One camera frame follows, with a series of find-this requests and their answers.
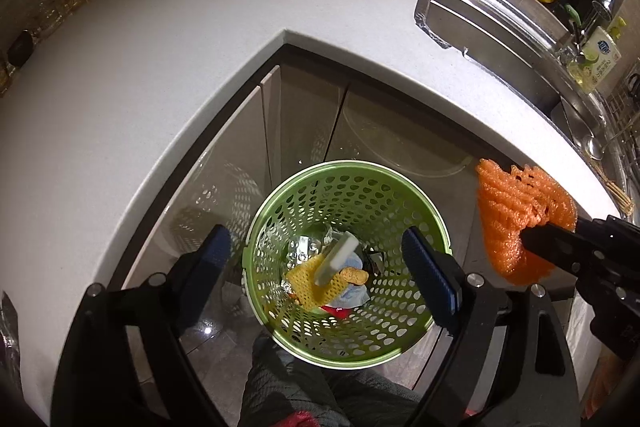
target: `green trash basket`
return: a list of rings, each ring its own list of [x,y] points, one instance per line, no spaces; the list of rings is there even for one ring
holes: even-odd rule
[[[385,271],[374,279],[370,300],[342,320],[306,312],[281,287],[289,239],[329,224],[385,252]],[[397,357],[433,321],[400,250],[402,233],[412,225],[451,254],[442,217],[402,174],[356,160],[295,174],[269,195],[247,234],[243,280],[255,316],[284,349],[322,367],[360,369]]]

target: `dish rack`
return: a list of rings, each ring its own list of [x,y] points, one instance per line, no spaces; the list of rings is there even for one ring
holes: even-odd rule
[[[640,104],[631,97],[628,87],[629,78],[636,73],[640,74],[640,58],[631,65],[604,102],[613,127],[612,136],[620,148],[623,169],[635,185],[636,192],[640,192]],[[602,171],[602,166],[594,167],[596,171],[598,168]],[[629,216],[633,212],[634,205],[628,196],[626,199],[630,204],[625,205],[619,198],[616,198],[616,201],[620,204],[623,213]]]

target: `dark gray pants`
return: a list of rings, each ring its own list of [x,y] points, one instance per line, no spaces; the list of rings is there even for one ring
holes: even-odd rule
[[[420,396],[368,369],[322,369],[260,336],[238,427],[271,427],[309,411],[322,427],[401,427]]]

